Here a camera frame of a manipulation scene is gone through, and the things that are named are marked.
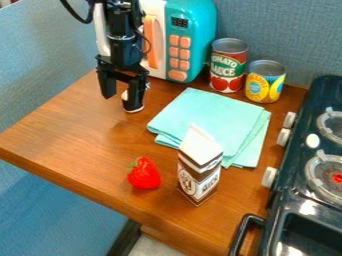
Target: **gray fabric wall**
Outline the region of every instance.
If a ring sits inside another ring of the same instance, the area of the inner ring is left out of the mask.
[[[77,10],[86,13],[85,1]],[[21,0],[0,9],[0,131],[95,67],[93,24],[58,0]]]
[[[94,38],[57,0],[1,8],[0,132],[92,69]],[[126,221],[0,161],[1,256],[106,255]]]
[[[250,60],[286,66],[287,82],[310,85],[322,74],[342,75],[341,0],[213,0],[218,37],[250,46]]]

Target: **toy stove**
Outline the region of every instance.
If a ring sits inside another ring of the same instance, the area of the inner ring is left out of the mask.
[[[268,167],[268,217],[246,214],[229,255],[238,255],[252,224],[262,229],[257,255],[342,255],[342,77],[323,76],[300,112],[289,112],[277,143],[286,146],[279,170]]]

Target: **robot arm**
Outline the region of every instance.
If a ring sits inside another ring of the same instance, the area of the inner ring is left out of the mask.
[[[82,23],[89,24],[94,19],[99,50],[97,73],[103,97],[108,99],[116,94],[116,81],[119,80],[128,84],[128,90],[121,96],[125,111],[134,113],[142,110],[149,72],[140,65],[145,54],[142,51],[143,39],[146,38],[139,31],[143,13],[138,0],[86,0],[89,4],[86,19],[81,18],[67,0],[60,1]],[[130,76],[123,71],[136,75]]]

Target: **light blue napkin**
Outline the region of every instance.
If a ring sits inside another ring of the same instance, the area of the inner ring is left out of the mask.
[[[256,167],[258,165],[270,117],[270,112],[262,112],[256,126],[248,135],[237,154],[233,157],[223,157],[223,167],[228,168],[230,165],[234,165],[236,167],[243,168]],[[179,147],[178,143],[161,134],[156,137],[155,142],[174,149],[178,149]]]
[[[267,122],[263,113],[262,107],[188,88],[166,106],[147,128],[162,135],[157,136],[157,143],[177,148],[193,122],[221,144],[227,162],[224,166],[228,167],[233,157],[237,157],[250,144]]]

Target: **tomato sauce can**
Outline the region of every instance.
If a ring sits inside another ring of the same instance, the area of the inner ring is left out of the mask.
[[[242,88],[247,52],[247,44],[236,38],[212,43],[210,86],[214,90],[232,93]]]
[[[279,99],[285,68],[273,60],[256,60],[249,64],[246,79],[246,97],[258,103],[272,103]]]

